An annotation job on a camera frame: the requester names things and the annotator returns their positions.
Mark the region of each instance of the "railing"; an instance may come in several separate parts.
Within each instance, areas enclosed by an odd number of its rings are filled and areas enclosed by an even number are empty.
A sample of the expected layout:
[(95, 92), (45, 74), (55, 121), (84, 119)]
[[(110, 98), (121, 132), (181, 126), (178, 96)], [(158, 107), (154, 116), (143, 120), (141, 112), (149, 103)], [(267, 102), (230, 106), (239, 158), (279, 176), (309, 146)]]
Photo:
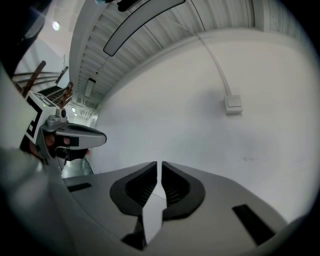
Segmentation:
[[(13, 84), (15, 85), (16, 89), (22, 94), (24, 98), (27, 96), (31, 88), (36, 85), (54, 82), (56, 85), (52, 86), (51, 88), (53, 87), (55, 88), (69, 68), (68, 66), (66, 66), (61, 72), (46, 72), (46, 71), (42, 72), (45, 65), (46, 65), (46, 62), (43, 60), (34, 72), (17, 73), (13, 75), (13, 78), (31, 75), (30, 78), (13, 81)], [(45, 96), (47, 98), (50, 98), (50, 100), (53, 103), (55, 103), (57, 106), (59, 106), (60, 108), (63, 108), (71, 100), (72, 88), (73, 88), (73, 84), (69, 82), (66, 88), (58, 89)]]

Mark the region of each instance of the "bright light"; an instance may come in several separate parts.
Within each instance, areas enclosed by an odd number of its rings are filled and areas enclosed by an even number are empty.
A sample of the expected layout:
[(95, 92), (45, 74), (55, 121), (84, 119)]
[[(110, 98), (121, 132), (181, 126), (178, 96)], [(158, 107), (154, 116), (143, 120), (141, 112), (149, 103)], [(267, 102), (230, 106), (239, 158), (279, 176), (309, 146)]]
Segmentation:
[(52, 23), (52, 27), (53, 27), (53, 29), (54, 29), (55, 31), (58, 31), (58, 30), (60, 29), (60, 24), (59, 24), (59, 22), (54, 21), (54, 22)]

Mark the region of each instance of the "wire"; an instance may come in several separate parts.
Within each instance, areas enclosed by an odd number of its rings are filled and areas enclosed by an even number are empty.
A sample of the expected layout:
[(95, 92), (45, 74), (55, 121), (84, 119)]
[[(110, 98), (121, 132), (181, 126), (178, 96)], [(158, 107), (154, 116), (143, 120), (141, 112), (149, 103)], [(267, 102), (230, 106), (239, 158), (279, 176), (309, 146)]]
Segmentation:
[(203, 46), (206, 48), (207, 52), (210, 54), (211, 59), (213, 60), (215, 66), (217, 67), (217, 69), (218, 69), (218, 71), (219, 71), (219, 74), (220, 74), (220, 76), (221, 76), (221, 79), (222, 79), (222, 82), (223, 82), (223, 85), (224, 85), (224, 89), (225, 89), (226, 95), (227, 95), (227, 96), (232, 95), (230, 86), (229, 86), (228, 81), (227, 81), (227, 78), (226, 78), (226, 76), (225, 76), (225, 73), (223, 72), (223, 70), (222, 70), (219, 62), (217, 61), (215, 55), (214, 55), (213, 52), (210, 50), (210, 48), (208, 47), (208, 45), (206, 44), (206, 42), (203, 40), (203, 38), (202, 38), (201, 36), (199, 36), (197, 33), (193, 32), (190, 28), (188, 28), (188, 27), (186, 27), (186, 26), (183, 26), (183, 25), (181, 25), (181, 24), (179, 24), (179, 23), (177, 23), (177, 22), (169, 19), (168, 16), (167, 16), (165, 13), (163, 13), (163, 16), (164, 16), (164, 18), (165, 18), (166, 20), (168, 20), (169, 22), (171, 22), (171, 23), (173, 23), (173, 24), (175, 24), (175, 25), (177, 25), (177, 26), (179, 26), (179, 27), (181, 27), (181, 28), (189, 31), (191, 34), (195, 35), (195, 36), (201, 41), (201, 43), (202, 43)]

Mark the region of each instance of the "black slot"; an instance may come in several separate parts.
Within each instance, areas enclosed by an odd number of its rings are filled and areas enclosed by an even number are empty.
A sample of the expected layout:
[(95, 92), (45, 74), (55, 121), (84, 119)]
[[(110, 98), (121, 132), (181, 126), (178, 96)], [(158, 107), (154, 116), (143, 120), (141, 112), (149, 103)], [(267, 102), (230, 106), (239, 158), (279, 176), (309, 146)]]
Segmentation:
[(257, 246), (263, 244), (275, 233), (247, 206), (238, 205), (232, 208)]
[(74, 192), (74, 191), (78, 191), (78, 190), (84, 190), (84, 189), (87, 189), (87, 188), (90, 188), (92, 187), (89, 183), (81, 183), (81, 184), (78, 184), (78, 185), (73, 185), (73, 186), (68, 186), (68, 190), (69, 192)]

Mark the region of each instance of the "white wall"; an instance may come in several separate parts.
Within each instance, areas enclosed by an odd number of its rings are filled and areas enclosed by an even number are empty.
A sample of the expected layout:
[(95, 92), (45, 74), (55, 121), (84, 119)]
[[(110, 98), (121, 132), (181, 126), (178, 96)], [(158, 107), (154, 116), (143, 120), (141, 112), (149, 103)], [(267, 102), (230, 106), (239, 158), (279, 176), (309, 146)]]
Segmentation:
[[(41, 61), (45, 61), (46, 65), (42, 71), (44, 72), (61, 72), (68, 63), (61, 59), (63, 57), (57, 55), (43, 40), (37, 38), (32, 46), (28, 49), (28, 51), (23, 56), (22, 60), (20, 61), (19, 65), (15, 70), (15, 74), (18, 73), (27, 73), (27, 72), (34, 72)], [(15, 81), (24, 80), (30, 78), (28, 76), (18, 76), (15, 77)], [(69, 82), (69, 71), (64, 74), (62, 79), (60, 80), (58, 86), (61, 88), (65, 88)], [(35, 85), (32, 87), (32, 91), (38, 92), (44, 90), (48, 87), (55, 86), (55, 82), (50, 83), (43, 83), (39, 85)]]
[(294, 39), (250, 29), (203, 35), (244, 112), (226, 116), (218, 70), (190, 38), (120, 81), (101, 107), (95, 173), (169, 161), (231, 178), (287, 221), (319, 185), (320, 75)]

